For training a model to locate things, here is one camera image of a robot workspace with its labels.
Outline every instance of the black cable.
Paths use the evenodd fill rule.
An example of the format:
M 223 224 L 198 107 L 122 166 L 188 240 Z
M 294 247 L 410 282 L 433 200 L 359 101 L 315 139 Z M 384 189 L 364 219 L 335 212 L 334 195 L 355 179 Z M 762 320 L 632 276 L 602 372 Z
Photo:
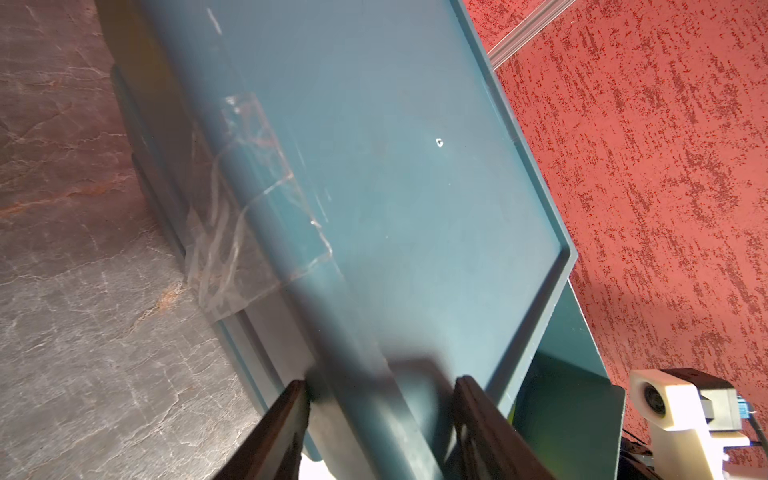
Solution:
M 768 439 L 766 439 L 766 434 L 763 432 L 763 427 L 760 426 L 760 422 L 757 421 L 757 417 L 755 417 L 755 411 L 752 410 L 752 406 L 749 403 L 747 403 L 747 405 L 749 406 L 747 413 L 750 414 L 750 425 L 752 425 L 752 429 L 757 434 L 757 438 L 760 439 L 760 446 L 763 447 L 763 451 L 766 453 L 766 457 L 768 457 Z
M 632 437 L 633 439 L 635 439 L 635 440 L 637 440 L 638 442 L 642 443 L 643 445 L 645 445 L 645 446 L 648 446 L 648 444 L 647 444 L 646 442 L 643 442 L 642 440 L 640 440 L 640 437 L 638 437 L 638 436 L 637 436 L 637 435 L 635 435 L 634 433 L 630 432 L 629 430 L 627 430 L 627 429 L 621 429 L 621 430 L 622 430 L 622 431 L 624 431 L 624 433 L 626 433 L 627 435 L 629 435 L 629 436 L 630 436 L 630 437 Z

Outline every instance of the textured wall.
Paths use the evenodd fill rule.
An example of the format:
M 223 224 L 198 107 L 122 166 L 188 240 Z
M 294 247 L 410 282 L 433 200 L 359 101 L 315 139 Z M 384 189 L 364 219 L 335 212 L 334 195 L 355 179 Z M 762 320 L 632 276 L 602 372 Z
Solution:
M 486 51 L 540 4 L 541 0 L 464 0 Z
M 498 72 L 577 244 L 571 279 L 614 382 L 696 367 L 763 424 L 767 44 L 764 0 L 578 0 Z M 627 425 L 645 429 L 632 408 Z

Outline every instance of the gray marble surface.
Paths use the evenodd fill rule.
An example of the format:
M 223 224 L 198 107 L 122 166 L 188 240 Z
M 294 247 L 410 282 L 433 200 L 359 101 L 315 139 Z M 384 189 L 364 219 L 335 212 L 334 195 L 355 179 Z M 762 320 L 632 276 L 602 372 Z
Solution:
M 0 0 L 0 475 L 194 478 L 258 420 L 141 196 L 87 0 Z

